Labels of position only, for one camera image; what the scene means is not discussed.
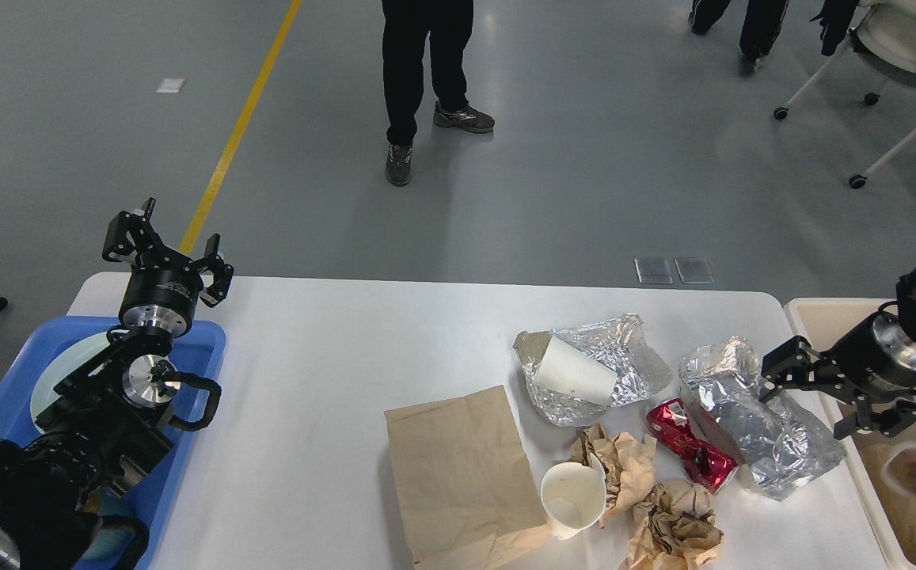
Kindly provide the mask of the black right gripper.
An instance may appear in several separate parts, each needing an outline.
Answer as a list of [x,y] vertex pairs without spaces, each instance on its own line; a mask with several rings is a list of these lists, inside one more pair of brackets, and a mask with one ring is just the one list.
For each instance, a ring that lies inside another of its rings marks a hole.
[[[916,338],[903,328],[898,314],[874,311],[826,352],[794,336],[762,357],[759,375],[764,379],[761,403],[784,390],[823,392],[841,400],[844,375],[865,394],[853,397],[851,414],[835,423],[837,440],[860,431],[892,438],[916,423]],[[870,397],[893,405],[874,411]]]

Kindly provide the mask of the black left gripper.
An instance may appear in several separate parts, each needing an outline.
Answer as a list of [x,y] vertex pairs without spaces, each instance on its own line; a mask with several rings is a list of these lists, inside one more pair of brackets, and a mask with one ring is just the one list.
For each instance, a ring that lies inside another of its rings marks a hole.
[[132,267],[118,311],[121,324],[164,329],[179,338],[192,329],[198,299],[209,308],[226,299],[234,267],[219,252],[220,234],[212,234],[203,256],[190,260],[187,271],[172,269],[177,252],[151,225],[156,203],[147,198],[139,208],[119,212],[108,225],[101,257]]

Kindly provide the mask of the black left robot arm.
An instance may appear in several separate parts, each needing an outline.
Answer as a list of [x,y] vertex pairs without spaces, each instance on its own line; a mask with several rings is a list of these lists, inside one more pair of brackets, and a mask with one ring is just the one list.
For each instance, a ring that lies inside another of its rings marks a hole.
[[71,569],[99,533],[128,535],[115,563],[133,569],[150,528],[133,515],[92,508],[99,491],[123,496],[174,450],[165,430],[211,425],[222,387],[169,361],[192,329],[198,302],[226,298],[234,268],[211,235],[199,259],[165,245],[151,225],[156,200],[111,221],[102,257],[131,278],[106,344],[60,379],[28,445],[0,438],[0,569]]

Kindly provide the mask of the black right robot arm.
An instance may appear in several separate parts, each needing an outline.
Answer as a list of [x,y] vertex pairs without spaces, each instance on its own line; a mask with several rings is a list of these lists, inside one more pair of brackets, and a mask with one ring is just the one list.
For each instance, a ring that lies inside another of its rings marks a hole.
[[916,268],[899,278],[892,302],[833,347],[817,352],[804,336],[794,336],[762,358],[759,375],[759,403],[802,390],[852,405],[853,412],[834,425],[837,439],[859,431],[898,436],[916,422]]

